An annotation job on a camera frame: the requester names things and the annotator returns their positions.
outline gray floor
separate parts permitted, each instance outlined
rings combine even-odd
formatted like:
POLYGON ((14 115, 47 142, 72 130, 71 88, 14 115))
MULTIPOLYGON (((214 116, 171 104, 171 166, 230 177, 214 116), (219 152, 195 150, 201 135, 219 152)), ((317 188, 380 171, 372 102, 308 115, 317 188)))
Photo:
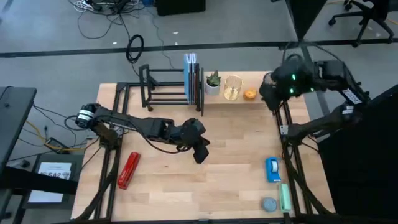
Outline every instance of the gray floor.
MULTIPOLYGON (((5 4, 0 1, 0 8, 5 4)), ((334 27, 327 22, 333 14, 341 13, 341 4, 330 4, 323 8, 309 30, 308 40, 353 39, 359 32, 357 18, 339 19, 334 27)), ((75 50, 125 47, 126 31, 123 26, 112 26, 109 34, 99 40, 84 39, 76 26, 80 15, 67 0, 64 1, 21 1, 14 0, 10 11, 3 15, 0 24, 0 52, 29 52, 42 50, 75 50)), ((398 14, 390 13, 391 19, 398 14)), ((152 15, 146 9, 140 12, 140 19, 125 16, 125 22, 132 34, 145 38, 146 46, 160 45, 152 15)), ((165 45, 213 44, 252 41, 295 40, 294 30, 285 2, 271 4, 265 0, 217 0, 207 1, 205 12, 178 16, 155 17, 160 27, 159 34, 165 45)), ((102 16, 84 13, 81 18, 83 31, 90 36, 102 34, 109 22, 102 16)), ((386 38, 387 34, 378 25, 370 23, 364 38, 386 38)), ((398 26, 390 24, 398 33, 398 26)), ((396 75, 398 45, 362 45, 357 49, 349 45, 325 47, 344 60, 355 79, 362 81, 363 88, 375 97, 398 83, 396 75)), ((282 52, 276 47, 211 49, 165 52, 175 67, 182 67, 182 55, 196 52, 198 61, 205 70, 273 70, 281 61, 282 52)), ((314 60, 331 58, 324 52, 310 48, 314 60)), ((169 68, 168 60, 160 52, 144 52, 136 64, 150 64, 154 68, 169 68)), ((0 60, 0 85, 32 86, 38 89, 35 104, 59 113, 76 114, 80 106, 94 102, 100 83, 137 81, 124 54, 71 55, 55 57, 2 58, 0 60)), ((170 75, 168 80, 181 77, 170 75)), ((312 119, 322 115, 315 94, 307 94, 306 102, 312 119)), ((327 92, 328 106, 333 109, 343 102, 338 93, 327 92)), ((63 119, 49 114, 56 122, 63 119)), ((66 145, 73 144, 73 136, 62 128, 54 126, 35 109, 30 112, 29 121, 40 130, 49 127, 49 134, 66 145)), ((87 133, 78 133, 78 142, 87 133)), ((36 144, 39 141, 23 131, 21 138, 36 144)), ((44 152, 46 148, 32 147, 18 142, 11 159, 44 152)), ((18 198, 13 198, 10 210, 16 207, 18 198)), ((28 210, 24 223, 64 222, 70 217, 70 210, 28 210)))

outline red container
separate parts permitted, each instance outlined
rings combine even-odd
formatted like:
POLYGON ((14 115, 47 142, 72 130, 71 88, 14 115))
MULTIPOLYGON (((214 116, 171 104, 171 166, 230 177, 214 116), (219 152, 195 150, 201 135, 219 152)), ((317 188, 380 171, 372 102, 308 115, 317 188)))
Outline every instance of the red container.
POLYGON ((120 189, 124 190, 127 189, 131 177, 134 174, 134 171, 136 170, 140 157, 141 155, 136 152, 132 152, 130 154, 129 159, 126 162, 126 165, 124 165, 123 171, 121 172, 118 179, 118 185, 120 189))

